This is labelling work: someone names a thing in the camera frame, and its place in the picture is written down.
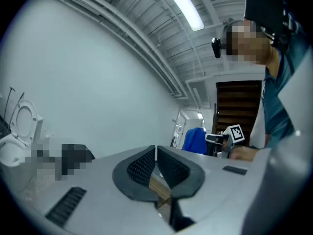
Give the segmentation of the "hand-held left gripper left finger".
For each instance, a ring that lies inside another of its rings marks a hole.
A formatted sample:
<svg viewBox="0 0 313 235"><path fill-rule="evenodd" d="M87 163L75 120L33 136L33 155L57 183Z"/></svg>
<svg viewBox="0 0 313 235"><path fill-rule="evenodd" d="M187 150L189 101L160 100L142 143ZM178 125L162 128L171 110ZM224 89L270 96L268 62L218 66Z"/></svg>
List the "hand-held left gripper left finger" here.
<svg viewBox="0 0 313 235"><path fill-rule="evenodd" d="M115 186L129 199L157 202L158 195L149 188L155 168L155 146L139 148L133 155L120 161L112 172Z"/></svg>

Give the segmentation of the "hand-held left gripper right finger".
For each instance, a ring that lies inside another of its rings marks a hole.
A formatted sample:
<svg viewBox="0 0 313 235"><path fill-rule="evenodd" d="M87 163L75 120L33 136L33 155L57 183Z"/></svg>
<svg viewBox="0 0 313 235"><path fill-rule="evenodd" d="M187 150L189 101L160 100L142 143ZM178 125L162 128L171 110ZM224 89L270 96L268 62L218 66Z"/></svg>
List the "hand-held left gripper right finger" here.
<svg viewBox="0 0 313 235"><path fill-rule="evenodd" d="M157 147L157 165L174 199L193 197L205 181L198 164L165 146Z"/></svg>

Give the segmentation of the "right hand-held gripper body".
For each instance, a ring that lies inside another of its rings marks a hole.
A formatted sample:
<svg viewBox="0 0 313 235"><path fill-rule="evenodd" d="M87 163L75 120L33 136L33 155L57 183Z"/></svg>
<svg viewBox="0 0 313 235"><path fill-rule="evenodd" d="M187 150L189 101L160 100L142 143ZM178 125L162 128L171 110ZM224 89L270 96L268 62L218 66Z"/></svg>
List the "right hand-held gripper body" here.
<svg viewBox="0 0 313 235"><path fill-rule="evenodd" d="M244 134L239 124L228 126L224 132L218 134L206 134L207 143L214 146L218 158L227 159L230 157L232 148L245 140Z"/></svg>

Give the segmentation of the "person's right hand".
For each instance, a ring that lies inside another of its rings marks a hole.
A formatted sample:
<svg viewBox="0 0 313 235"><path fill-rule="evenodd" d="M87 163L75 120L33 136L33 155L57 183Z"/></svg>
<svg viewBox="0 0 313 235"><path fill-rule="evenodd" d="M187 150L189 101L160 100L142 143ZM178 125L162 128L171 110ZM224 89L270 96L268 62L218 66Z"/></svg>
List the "person's right hand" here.
<svg viewBox="0 0 313 235"><path fill-rule="evenodd" d="M231 150L230 159L251 162L253 161L258 151L258 149L236 145Z"/></svg>

